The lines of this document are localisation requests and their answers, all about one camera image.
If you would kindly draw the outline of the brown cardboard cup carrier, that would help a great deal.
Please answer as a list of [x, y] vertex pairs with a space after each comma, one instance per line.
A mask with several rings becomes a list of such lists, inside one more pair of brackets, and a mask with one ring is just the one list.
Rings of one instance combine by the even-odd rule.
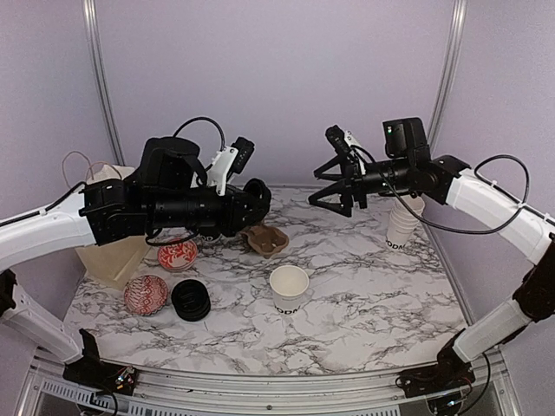
[[247, 244], [260, 256], [269, 259], [283, 251], [290, 239], [274, 226], [257, 224], [241, 231]]

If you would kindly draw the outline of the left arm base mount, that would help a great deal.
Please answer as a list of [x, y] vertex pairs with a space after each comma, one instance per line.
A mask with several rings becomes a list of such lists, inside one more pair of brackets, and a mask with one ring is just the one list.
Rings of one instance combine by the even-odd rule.
[[103, 361], [95, 337], [80, 329], [81, 354], [76, 361], [65, 363], [62, 377], [86, 387], [98, 387], [109, 393], [131, 396], [134, 393], [138, 370], [129, 365]]

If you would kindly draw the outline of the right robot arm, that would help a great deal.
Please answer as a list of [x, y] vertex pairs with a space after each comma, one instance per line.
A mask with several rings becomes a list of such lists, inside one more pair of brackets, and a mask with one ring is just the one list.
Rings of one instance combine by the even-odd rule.
[[481, 234], [500, 234], [532, 264], [510, 299], [439, 352], [429, 379], [447, 388], [462, 376], [463, 363], [554, 314], [554, 220], [485, 179], [478, 168], [450, 155], [432, 158], [421, 119], [388, 120], [382, 126], [384, 161], [374, 160], [339, 126], [326, 130], [336, 155], [314, 175], [330, 185], [312, 194], [310, 205], [348, 217], [354, 204], [366, 208], [369, 194], [426, 195], [484, 224]]

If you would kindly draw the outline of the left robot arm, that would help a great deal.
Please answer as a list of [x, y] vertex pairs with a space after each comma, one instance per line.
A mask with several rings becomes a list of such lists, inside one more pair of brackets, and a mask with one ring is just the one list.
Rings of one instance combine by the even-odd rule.
[[157, 231], [183, 228], [197, 236], [233, 237], [262, 221], [271, 192], [260, 179], [243, 188], [228, 177], [243, 171], [254, 145], [238, 138], [205, 169], [199, 146], [179, 137], [151, 138], [139, 166], [124, 179], [79, 183], [50, 205], [1, 223], [1, 322], [26, 335], [92, 386], [109, 378], [95, 339], [41, 307], [16, 281], [12, 267], [70, 248], [102, 246], [127, 237], [154, 243]]

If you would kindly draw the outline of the cream paper bag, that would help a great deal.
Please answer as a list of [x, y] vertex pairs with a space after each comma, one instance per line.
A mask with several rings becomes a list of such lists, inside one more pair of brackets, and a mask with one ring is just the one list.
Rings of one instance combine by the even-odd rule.
[[[93, 163], [83, 152], [73, 150], [62, 159], [62, 177], [66, 186], [69, 186], [69, 180], [65, 163], [73, 154], [81, 156], [88, 164], [85, 173], [85, 182], [88, 185], [105, 179], [124, 179], [134, 171], [132, 167], [112, 165], [105, 161]], [[123, 291], [147, 254], [148, 246], [143, 237], [127, 237], [102, 246], [75, 248], [75, 252], [90, 278], [112, 289]]]

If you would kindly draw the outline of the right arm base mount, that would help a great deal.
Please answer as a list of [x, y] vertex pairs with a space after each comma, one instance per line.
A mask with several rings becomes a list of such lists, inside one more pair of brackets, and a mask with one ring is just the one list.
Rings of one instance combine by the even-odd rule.
[[395, 380], [406, 398], [470, 387], [474, 382], [471, 364], [463, 361], [452, 347], [443, 348], [437, 354], [435, 364], [403, 370]]

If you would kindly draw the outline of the white paper coffee cup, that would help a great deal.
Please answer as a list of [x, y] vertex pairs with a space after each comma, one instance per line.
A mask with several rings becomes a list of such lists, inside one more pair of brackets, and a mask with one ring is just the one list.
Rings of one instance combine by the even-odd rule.
[[272, 271], [269, 284], [275, 309], [282, 315], [293, 315], [301, 308], [310, 279], [303, 269], [282, 265]]

